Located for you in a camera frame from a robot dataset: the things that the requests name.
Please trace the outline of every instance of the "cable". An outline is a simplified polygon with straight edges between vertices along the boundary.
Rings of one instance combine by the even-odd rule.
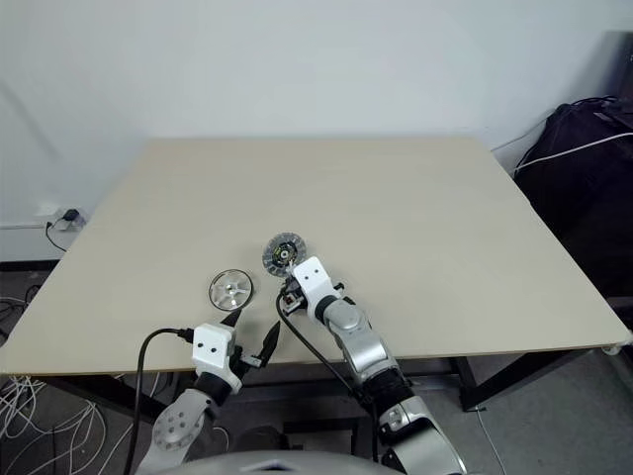
[[[310,352],[318,358],[318,360],[325,365],[329,371],[336,376],[336,378],[347,388],[350,394],[354,395],[359,401],[364,400],[365,403],[371,404],[371,418],[372,418],[372,458],[375,462],[378,462],[378,418],[376,416],[376,406],[373,401],[367,401],[365,395],[363,395],[360,391],[354,390],[347,381],[341,376],[341,374],[336,371],[336,368],[332,366],[332,364],[318,352],[318,350],[311,345],[311,343],[297,330],[297,328],[288,320],[288,317],[284,313],[281,308],[281,299],[283,298],[282,294],[277,296],[275,300],[275,308],[277,309],[277,314],[279,318],[286,324],[286,326],[290,329],[292,333],[299,339],[304,346],[310,350]]]
[[[503,465],[503,462],[501,461],[501,457],[498,456],[497,448],[495,447],[495,444],[493,443],[493,440],[491,439],[491,435],[488,433],[488,430],[486,429],[486,425],[484,424],[484,420],[482,419],[482,412],[479,409],[479,406],[475,406],[475,411],[477,411],[477,418],[479,419],[479,424],[482,427],[482,430],[484,431],[484,434],[486,435],[486,438],[488,439],[489,444],[493,448],[493,452],[495,453],[495,457],[497,458],[498,466],[501,467],[501,472],[503,472],[503,475],[507,475],[507,472],[505,472],[505,466]]]
[[[306,340],[306,338],[297,330],[297,328],[290,323],[290,321],[288,320],[288,317],[286,316],[286,314],[284,313],[284,311],[281,308],[281,299],[283,298],[282,294],[279,294],[277,296],[277,299],[275,300],[275,308],[277,309],[277,314],[279,315],[279,318],[282,320],[282,322],[284,324],[286,324],[286,326],[290,329],[290,331],[292,333],[295,334],[295,336],[299,339],[299,341],[301,343],[304,344],[304,346],[310,350],[310,352],[316,356],[318,358],[318,360],[323,363],[325,365],[325,367],[334,375],[336,376],[336,378],[342,383],[343,386],[345,386],[345,388],[347,388],[347,391],[349,391],[350,394],[356,394],[357,392],[354,391],[354,389],[349,385],[349,383],[347,381],[345,381],[345,378],[343,378],[341,376],[341,374],[336,371],[336,368],[334,368],[334,366],[332,366],[332,364],[327,361],[327,359],[325,358],[325,356],[323,356],[322,354],[320,354],[318,352],[318,350],[312,346],[312,344]]]
[[[55,444],[55,426],[52,427],[52,434],[50,435],[52,443],[52,475],[57,475],[57,446]]]
[[[62,219],[63,219],[63,218],[59,218],[59,219],[58,219],[57,221],[55,221],[54,223],[51,223],[51,222],[46,223],[46,226],[45,226],[45,228],[44,228],[44,234],[45,234],[45,236],[46,236],[46,239],[48,239],[48,241],[49,241],[52,245],[54,245],[55,247],[57,247],[57,248],[58,248],[58,249],[60,249],[60,250],[63,250],[64,252],[66,252],[66,251],[67,251],[67,249],[64,249],[64,248],[63,248],[63,247],[61,247],[60,245],[57,245],[57,244],[54,242],[54,240],[52,240],[52,239],[50,238],[50,236],[48,235],[48,230],[49,230],[50,228],[54,228],[54,227],[57,225],[57,223],[59,223]]]
[[[29,427],[32,426],[36,431],[42,433],[44,432],[39,427],[37,427],[33,421],[33,414],[36,411],[37,406],[37,394],[44,388],[44,384],[35,386],[31,383],[31,378],[29,376],[25,377],[26,384],[21,383],[17,378],[11,378],[11,381],[14,383],[13,389],[11,389],[4,396],[0,396],[0,403],[4,405],[2,409],[0,409],[0,414],[6,411],[6,415],[4,418],[4,425],[0,429],[0,438],[3,435],[6,435],[7,438],[17,438]],[[20,407],[18,407],[19,401],[23,395],[23,392],[31,391],[31,396],[27,398],[27,400],[22,403]],[[33,401],[33,406],[31,408],[31,412],[28,416],[22,414],[22,410],[26,408],[31,401]],[[26,423],[22,427],[20,431],[17,433],[11,434],[9,433],[9,426],[13,423],[15,417],[22,417]]]
[[[219,430],[220,432],[222,432],[225,437],[226,437],[226,447],[225,447],[225,452],[228,452],[228,446],[230,445],[230,435],[228,435],[228,430],[226,430],[224,427],[222,426],[213,426],[211,427],[212,430]]]
[[[559,156],[568,155],[570,153],[574,153],[575,151],[582,150],[584,148],[589,148],[590,146],[599,145],[601,143],[614,141],[615,139],[621,139],[622,137],[631,137],[633,136],[633,132],[626,132],[624,134],[618,134],[616,136],[607,137],[606,139],[601,139],[599,141],[586,143],[581,146],[577,146],[575,148],[570,148],[569,150],[561,151],[559,153],[554,153],[553,155],[542,156],[541,158],[536,158],[528,163],[523,163],[522,165],[517,166],[510,173],[516,173],[518,170],[525,168],[526,166],[533,165],[534,163],[538,163],[539,161],[551,160],[552,158],[558,158]]]
[[[60,432],[64,432],[64,431],[71,430],[71,429],[77,430],[77,428],[83,423],[83,421],[86,418],[88,418],[89,416],[94,414],[95,409],[96,409],[95,404],[88,402],[86,407],[83,408],[81,411],[79,411],[75,415],[71,416],[66,421],[64,421],[64,422],[62,422],[60,424],[56,424],[55,425],[55,433],[60,433]],[[80,419],[77,422],[74,422],[70,426],[65,427],[67,424],[70,424],[74,419],[76,419],[78,417]],[[74,447],[71,447],[69,450],[66,450],[66,451],[60,453],[59,455],[57,455],[56,457],[54,457],[51,460],[47,461],[43,465],[40,465],[36,469],[34,469],[31,472],[29,472],[29,475],[32,475],[32,474],[42,470],[43,468],[45,468],[48,465],[50,465],[51,463],[53,463],[55,460],[58,460],[58,459],[60,459],[60,458],[62,458],[64,456],[68,455],[70,453],[70,450],[77,450],[77,449],[81,448],[86,443],[86,441],[88,439],[89,432],[90,432],[90,430],[88,429],[88,431],[86,431],[84,439],[78,445],[76,445]],[[20,452],[18,452],[18,454],[14,457],[14,459],[11,461],[11,463],[9,463],[4,475],[8,475],[9,470],[11,469],[11,467],[13,467],[13,465],[18,461],[18,459],[22,456],[22,454],[25,453],[29,449],[29,447],[31,447],[38,440],[40,440],[41,438],[49,435],[50,433],[51,433],[51,431],[47,431],[46,433],[41,433],[40,435],[35,437],[33,440],[31,440],[27,445],[25,445],[22,448],[22,450],[20,450]]]
[[[42,285],[40,284],[35,284],[29,287],[27,291],[24,293],[24,303],[26,305],[29,305],[33,301],[35,296],[38,294],[41,288],[42,288]]]
[[[538,126],[540,126],[541,124],[543,124],[545,121],[547,121],[547,117],[544,117],[543,119],[541,119],[540,121],[538,121],[536,124],[534,124],[532,127],[529,128],[529,130],[523,134],[522,136],[517,137],[516,139],[512,139],[511,141],[507,141],[502,143],[501,145],[497,145],[494,148],[491,148],[491,151],[497,151],[497,150],[501,150],[502,148],[507,147],[508,145],[510,145],[511,143],[515,143],[520,141],[521,139],[525,139],[527,136],[529,136],[532,132],[534,132],[536,130],[536,128],[538,128]]]
[[[160,329],[150,333],[140,346],[138,352],[138,363],[136,364],[136,394],[135,394],[135,416],[132,420],[132,435],[130,436],[130,448],[128,449],[128,458],[124,468],[124,475],[130,475],[132,471],[132,462],[135,459],[136,439],[138,438],[138,424],[140,423],[140,395],[142,394],[142,368],[145,362],[145,352],[152,338],[162,333],[179,334],[176,329]]]
[[[372,403],[372,459],[378,463],[378,416],[374,403]]]
[[[74,438],[77,434],[77,432],[79,431],[79,427],[77,426],[77,429],[75,430],[75,432],[72,435],[72,439],[70,440],[70,449],[69,449],[69,461],[68,461],[68,475],[74,475],[76,473],[82,472],[86,467],[88,467],[88,465],[90,465],[95,458],[97,458],[97,455],[99,455],[99,453],[101,453],[101,449],[103,448],[104,443],[106,442],[106,421],[103,418],[103,415],[101,414],[101,411],[99,411],[99,408],[95,405],[93,407],[93,411],[90,415],[90,423],[88,425],[88,429],[86,430],[86,436],[85,438],[88,437],[88,434],[90,433],[90,427],[92,427],[92,421],[94,419],[95,414],[97,415],[97,417],[99,418],[99,421],[101,422],[101,441],[99,442],[99,446],[97,447],[97,450],[95,450],[95,452],[92,454],[92,456],[90,457],[90,459],[84,463],[81,467],[79,467],[76,470],[72,469],[72,452],[75,450],[73,448],[73,442],[74,442]]]
[[[21,304],[26,304],[26,302],[22,299],[16,299],[15,297],[0,297],[0,300],[13,300],[14,302],[20,302]]]
[[[160,373],[156,373],[156,377],[154,378],[154,385],[152,386],[151,391],[149,392],[149,397],[150,398],[153,397],[154,393],[156,392],[156,387],[158,386],[159,379],[160,379]],[[114,453],[117,451],[117,448],[119,448],[119,445],[121,445],[123,440],[126,438],[126,435],[128,435],[130,433],[130,430],[132,430],[132,424],[130,424],[128,426],[128,428],[126,428],[124,430],[124,432],[119,437],[119,440],[117,440],[115,442],[115,444],[113,445],[112,449],[110,450],[110,453],[106,457],[106,460],[103,462],[103,465],[101,466],[101,468],[97,472],[97,475],[101,475],[103,473],[103,471],[106,469],[106,466],[108,465],[108,463],[110,463],[110,459],[112,458]]]
[[[0,314],[4,314],[5,312],[9,311],[8,314],[0,315],[0,322],[3,322],[7,320],[9,317],[11,317],[13,315],[13,312],[16,309],[20,309],[21,311],[24,312],[24,307],[21,305],[9,304],[8,302],[0,302],[0,304],[7,304],[9,306],[9,307],[5,307],[4,309],[0,309]]]

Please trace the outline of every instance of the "white cable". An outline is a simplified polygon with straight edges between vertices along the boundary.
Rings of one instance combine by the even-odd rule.
[[[151,391],[149,392],[149,397],[151,398],[154,393],[156,392],[156,388],[158,387],[158,380],[160,379],[160,373],[156,373],[156,377],[154,378],[154,385],[151,388]],[[119,437],[119,440],[117,440],[115,442],[115,444],[112,446],[112,449],[110,450],[110,453],[108,454],[108,456],[106,457],[106,459],[103,462],[103,465],[101,466],[101,468],[99,469],[99,471],[97,472],[97,475],[101,475],[103,473],[103,471],[106,469],[106,466],[108,465],[108,463],[110,463],[110,459],[112,458],[112,456],[114,455],[114,453],[117,451],[117,448],[119,448],[119,445],[121,445],[121,443],[124,441],[124,439],[126,438],[126,436],[130,433],[130,430],[132,430],[132,424],[130,424],[128,426],[128,428],[126,428],[124,430],[124,432],[121,434],[121,436]]]
[[[552,111],[547,113],[547,116],[544,117],[543,119],[541,119],[540,121],[538,121],[536,124],[534,124],[532,127],[529,128],[529,130],[523,134],[522,136],[517,137],[516,139],[512,139],[511,141],[507,141],[502,143],[501,145],[497,145],[494,148],[491,148],[491,151],[497,151],[497,150],[501,150],[502,148],[507,147],[508,145],[510,145],[511,143],[515,143],[520,141],[521,139],[525,139],[527,136],[529,136],[532,132],[534,132],[536,130],[536,128],[538,128],[538,126],[540,126],[541,124],[543,124],[545,121],[547,121],[547,117],[551,114]]]
[[[482,412],[480,411],[479,406],[475,406],[475,411],[477,411],[477,418],[479,419],[479,424],[482,427],[482,430],[484,431],[484,434],[486,435],[486,438],[488,439],[489,444],[493,448],[493,452],[495,453],[495,457],[497,458],[498,466],[501,467],[501,472],[503,472],[503,475],[507,475],[507,472],[505,472],[505,465],[503,465],[503,462],[501,461],[501,457],[498,456],[497,448],[495,447],[495,444],[493,443],[493,440],[491,439],[491,435],[488,433],[488,430],[486,429],[486,425],[484,425],[484,420],[482,419]]]
[[[14,300],[16,302],[20,302],[22,304],[26,304],[26,302],[22,299],[16,299],[15,297],[0,297],[0,300]]]
[[[83,420],[84,420],[85,418],[87,418],[89,415],[94,415],[94,411],[93,411],[93,410],[94,410],[94,404],[90,403],[90,406],[91,406],[90,410],[86,411],[86,415],[85,415],[85,416],[81,419],[81,422],[82,422],[82,423],[83,423]],[[53,462],[53,461],[55,461],[55,460],[57,460],[57,459],[59,459],[59,458],[61,458],[61,457],[64,457],[64,456],[68,455],[69,453],[72,453],[72,451],[73,451],[73,450],[77,450],[78,448],[81,448],[81,447],[82,447],[82,446],[86,443],[86,441],[88,440],[88,435],[90,434],[90,428],[92,428],[92,418],[91,418],[91,420],[90,420],[90,423],[88,424],[88,430],[86,430],[86,434],[85,434],[85,436],[83,437],[83,440],[82,440],[82,441],[81,441],[81,442],[80,442],[80,443],[79,443],[76,447],[72,447],[72,448],[70,448],[70,449],[66,450],[65,452],[63,452],[63,453],[61,453],[61,454],[57,455],[55,458],[52,458],[51,460],[49,460],[49,461],[47,461],[47,462],[43,463],[43,464],[42,464],[42,465],[40,465],[39,467],[37,467],[37,468],[35,468],[35,469],[31,470],[31,471],[30,471],[29,473],[27,473],[26,475],[33,475],[34,473],[39,472],[39,471],[40,471],[40,470],[42,470],[43,468],[48,467],[50,464],[52,464],[52,462]]]
[[[521,168],[525,168],[526,166],[533,165],[534,163],[538,163],[539,161],[551,160],[552,158],[558,158],[559,156],[568,155],[570,153],[574,153],[575,151],[582,150],[583,148],[589,148],[590,146],[599,145],[601,143],[614,141],[615,139],[621,139],[622,137],[631,137],[633,136],[633,132],[626,132],[624,134],[618,134],[616,136],[607,137],[605,139],[601,139],[599,141],[586,143],[581,146],[577,146],[575,148],[570,148],[569,150],[561,151],[559,153],[554,153],[553,155],[542,156],[540,158],[536,158],[535,160],[529,161],[527,163],[523,163],[522,165],[517,166],[510,173],[515,173]]]
[[[106,435],[107,435],[106,421],[103,419],[103,415],[101,414],[101,411],[99,411],[99,408],[97,406],[94,407],[93,414],[97,415],[97,417],[99,418],[99,422],[101,423],[101,441],[99,442],[99,446],[97,447],[95,452],[92,454],[90,459],[76,470],[72,470],[72,450],[70,450],[70,464],[68,465],[68,475],[74,475],[76,473],[79,473],[85,470],[86,467],[88,467],[92,462],[94,462],[95,458],[97,458],[97,456],[101,453],[101,450],[103,449],[103,446],[106,443]]]
[[[222,426],[213,426],[211,427],[213,430],[219,430],[221,431],[225,437],[226,437],[226,447],[225,447],[225,452],[228,452],[228,446],[230,445],[230,436],[228,435],[228,430],[226,430],[224,427]]]
[[[27,383],[22,383],[19,379],[15,380],[15,386],[18,389],[14,389],[14,391],[19,390],[22,387],[28,387],[29,385],[32,386],[32,389],[34,387],[36,387],[36,384],[32,383],[31,379],[29,377],[25,377],[24,378],[25,381],[27,381]],[[43,386],[45,386],[45,383],[42,382],[38,382],[38,391],[40,389],[43,388]],[[50,459],[49,461],[47,461],[45,464],[35,468],[32,472],[30,472],[30,474],[36,473],[40,470],[42,470],[43,468],[47,467],[49,464],[51,464],[53,461],[62,458],[66,455],[69,455],[70,457],[72,457],[72,452],[79,449],[81,446],[83,446],[86,441],[88,440],[88,437],[90,435],[90,430],[92,428],[92,424],[93,424],[93,420],[94,420],[94,416],[95,414],[97,415],[97,417],[99,418],[99,421],[101,423],[102,426],[102,435],[101,435],[101,441],[99,443],[99,446],[97,447],[97,449],[95,450],[94,454],[92,455],[92,457],[88,460],[88,462],[86,462],[85,464],[83,464],[81,467],[79,467],[76,470],[72,471],[72,474],[76,474],[82,470],[84,470],[88,465],[90,465],[95,459],[96,457],[99,455],[99,453],[101,452],[103,445],[105,444],[105,440],[106,440],[106,422],[103,418],[103,416],[101,415],[101,412],[99,411],[99,409],[96,407],[96,405],[94,403],[90,403],[87,402],[87,406],[84,407],[81,411],[79,411],[78,413],[76,413],[75,415],[71,416],[70,418],[68,418],[67,420],[55,425],[55,429],[53,430],[41,430],[39,429],[37,426],[35,426],[35,424],[33,422],[31,422],[31,425],[40,432],[40,435],[38,435],[37,437],[35,437],[33,440],[31,440],[31,442],[29,442],[25,447],[22,448],[22,450],[14,457],[14,459],[11,461],[11,463],[8,465],[6,471],[5,471],[5,475],[7,475],[9,473],[9,470],[11,469],[11,467],[13,467],[13,465],[16,463],[16,461],[22,456],[22,454],[24,454],[27,449],[29,449],[29,447],[31,447],[34,443],[36,443],[38,440],[40,440],[41,438],[43,438],[46,435],[50,435],[50,434],[57,434],[57,433],[61,433],[67,430],[72,430],[74,429],[73,432],[73,436],[72,436],[72,440],[71,440],[71,446],[69,448],[69,450],[66,450],[65,452],[59,454],[58,456],[56,456],[55,458]],[[76,438],[78,431],[81,427],[81,425],[83,424],[83,422],[90,417],[90,423],[88,425],[88,429],[86,430],[86,433],[83,437],[83,440],[76,446],[74,445],[74,439]]]
[[[7,398],[0,396],[0,402],[5,404],[5,407],[0,410],[0,413],[5,410],[7,411],[7,414],[5,415],[5,424],[0,429],[0,437],[6,435],[7,438],[17,438],[22,435],[29,426],[32,426],[37,431],[41,432],[42,430],[33,423],[32,419],[37,406],[37,393],[41,391],[44,386],[39,386],[36,390],[34,385],[31,383],[31,378],[29,377],[25,378],[25,381],[27,381],[26,384],[23,384],[22,382],[19,382],[18,380],[15,380],[13,378],[12,381],[14,382],[16,395],[13,396],[11,401],[9,401],[7,398],[11,397],[14,391],[10,391],[6,395]],[[20,398],[22,397],[23,392],[26,390],[31,391],[31,397],[27,398],[27,400],[22,403],[20,407],[18,407]],[[29,415],[25,416],[24,414],[22,414],[22,410],[26,408],[31,401],[33,401],[33,406],[31,407]],[[22,417],[26,422],[19,432],[11,434],[9,433],[9,426],[13,423],[16,416]]]
[[[64,430],[70,430],[70,429],[72,429],[72,428],[76,428],[76,426],[77,426],[78,424],[81,424],[81,423],[84,421],[84,419],[85,419],[85,418],[87,418],[87,417],[88,417],[88,416],[92,413],[92,408],[93,408],[93,407],[94,407],[94,404],[92,404],[92,403],[88,403],[88,405],[87,405],[85,408],[83,408],[83,409],[82,409],[79,413],[77,413],[77,415],[80,415],[80,416],[81,416],[81,419],[80,419],[77,423],[74,423],[72,426],[67,427],[67,428],[65,428],[65,429],[63,429],[63,430],[56,430],[56,431],[55,431],[55,433],[59,433],[59,432],[62,432],[62,431],[64,431]],[[74,419],[75,417],[77,417],[77,415],[72,416],[72,417],[69,419],[69,421],[70,421],[70,420],[72,420],[72,419]],[[41,438],[45,437],[46,435],[47,435],[46,433],[40,434],[40,435],[38,435],[37,437],[35,437],[33,440],[31,440],[31,441],[30,441],[27,445],[25,445],[25,446],[22,448],[22,450],[20,450],[20,452],[18,452],[18,454],[17,454],[17,455],[13,458],[13,460],[11,460],[11,463],[9,463],[9,465],[7,466],[7,469],[5,470],[4,475],[7,475],[7,474],[9,473],[9,470],[11,470],[11,467],[13,467],[13,465],[14,465],[14,464],[18,461],[18,459],[22,456],[22,454],[23,454],[23,453],[25,453],[25,452],[27,451],[27,449],[28,449],[29,447],[31,447],[34,443],[36,443],[38,440],[40,440]],[[85,440],[83,440],[83,441],[82,441],[82,443],[80,443],[79,445],[77,445],[77,446],[75,447],[75,450],[76,450],[77,448],[81,447],[81,446],[83,445],[83,443],[85,443]],[[46,462],[44,465],[41,465],[40,467],[36,468],[36,470],[32,471],[31,473],[35,473],[35,472],[37,472],[38,470],[41,470],[42,468],[44,468],[44,467],[48,466],[50,463],[52,463],[54,460],[57,460],[57,459],[59,459],[59,458],[61,458],[61,457],[64,457],[64,456],[66,456],[67,454],[68,454],[68,452],[66,451],[66,452],[63,452],[63,453],[61,453],[61,454],[57,455],[55,458],[52,458],[51,460],[49,460],[48,462]]]

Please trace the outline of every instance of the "black cable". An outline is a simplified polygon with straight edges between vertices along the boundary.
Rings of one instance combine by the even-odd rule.
[[[136,364],[136,393],[135,393],[135,415],[132,420],[132,432],[130,435],[130,448],[128,449],[128,458],[126,459],[126,467],[123,471],[124,475],[130,475],[132,471],[132,463],[135,459],[136,439],[138,438],[138,425],[140,423],[140,396],[142,394],[142,368],[145,363],[145,352],[152,338],[161,333],[180,334],[181,331],[176,329],[160,329],[150,333],[140,346],[138,352],[138,363]]]
[[[25,305],[29,305],[33,301],[33,299],[38,294],[41,288],[42,288],[42,285],[35,284],[27,289],[27,291],[24,293]]]
[[[55,221],[54,223],[51,223],[51,222],[46,223],[46,227],[45,227],[45,229],[44,229],[44,234],[45,234],[45,236],[46,236],[46,239],[48,239],[48,241],[49,241],[52,245],[54,245],[55,247],[57,247],[57,248],[58,248],[58,249],[60,249],[60,250],[63,250],[64,252],[66,252],[66,249],[64,249],[64,248],[63,248],[63,247],[61,247],[60,245],[57,245],[57,244],[56,244],[56,243],[55,243],[55,242],[54,242],[54,241],[50,238],[50,236],[48,235],[48,230],[49,230],[50,228],[54,228],[54,227],[55,227],[55,225],[56,225],[57,223],[59,223],[59,221],[60,221],[60,220],[61,220],[61,218],[59,218],[59,220]]]
[[[376,416],[376,405],[373,401],[368,400],[366,395],[362,394],[358,390],[354,390],[349,385],[349,383],[345,381],[341,374],[336,371],[336,368],[332,366],[332,364],[325,358],[325,356],[320,354],[318,350],[314,346],[312,346],[312,344],[299,332],[299,330],[297,330],[297,328],[290,323],[288,317],[286,316],[286,314],[284,314],[284,311],[281,308],[281,299],[283,297],[284,296],[282,294],[279,294],[277,296],[277,299],[275,300],[275,308],[277,309],[277,314],[279,315],[279,318],[282,320],[282,322],[284,322],[284,324],[286,324],[290,331],[295,334],[299,341],[303,343],[304,346],[309,349],[310,352],[314,356],[316,356],[318,360],[323,363],[334,376],[336,376],[336,378],[347,388],[349,393],[354,395],[356,399],[361,402],[361,406],[367,407],[368,405],[371,405],[370,416],[372,419],[372,458],[375,462],[378,462],[378,417]]]
[[[55,426],[52,427],[52,475],[57,474],[57,445],[55,442]]]
[[[299,341],[301,343],[304,344],[304,346],[310,350],[310,352],[316,356],[318,358],[318,360],[323,363],[325,365],[325,367],[327,369],[329,369],[329,371],[336,376],[336,378],[343,384],[343,386],[345,386],[347,388],[347,391],[350,392],[350,394],[356,394],[357,392],[354,391],[354,389],[349,385],[349,383],[347,381],[345,381],[345,378],[343,378],[341,376],[341,374],[336,371],[336,368],[334,368],[334,366],[332,366],[332,363],[330,363],[329,361],[327,361],[327,359],[325,358],[325,356],[323,356],[322,354],[320,354],[318,352],[318,350],[312,346],[312,344],[306,340],[306,338],[297,330],[297,328],[290,323],[290,321],[288,320],[288,317],[286,316],[286,314],[284,314],[284,311],[281,308],[281,299],[284,296],[282,294],[279,294],[277,296],[277,300],[275,300],[275,308],[277,309],[277,314],[279,315],[279,318],[282,320],[282,322],[284,324],[286,324],[286,326],[290,329],[290,331],[292,333],[295,334],[295,336],[299,339]]]
[[[13,312],[16,308],[20,308],[22,310],[24,310],[25,306],[23,304],[16,304],[15,301],[13,300],[5,300],[0,298],[0,304],[5,304],[8,305],[8,307],[5,307],[4,309],[0,310],[0,314],[3,312],[6,312],[7,310],[11,309],[11,312]]]
[[[372,403],[372,458],[378,463],[378,416],[374,403]]]
[[[16,305],[16,304],[12,304],[12,303],[9,303],[9,302],[0,302],[0,304],[8,305],[8,307],[5,307],[4,309],[0,309],[0,322],[2,322],[4,320],[8,319],[9,317],[11,317],[13,315],[13,312],[16,309],[20,309],[22,312],[24,312],[24,306],[22,306],[22,305]]]

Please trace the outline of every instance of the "white wall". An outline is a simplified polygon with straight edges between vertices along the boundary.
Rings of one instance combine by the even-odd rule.
[[[148,137],[494,146],[604,92],[633,26],[630,0],[0,2],[0,226],[92,211]],[[0,260],[58,255],[42,234],[1,230]]]

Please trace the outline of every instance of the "wall socket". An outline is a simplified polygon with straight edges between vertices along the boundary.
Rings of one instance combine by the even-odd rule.
[[[62,217],[68,210],[77,210],[79,215],[72,222],[63,220]],[[36,213],[36,219],[43,223],[57,223],[55,229],[57,231],[80,230],[88,222],[88,214],[78,206],[58,206],[58,205],[41,205]]]

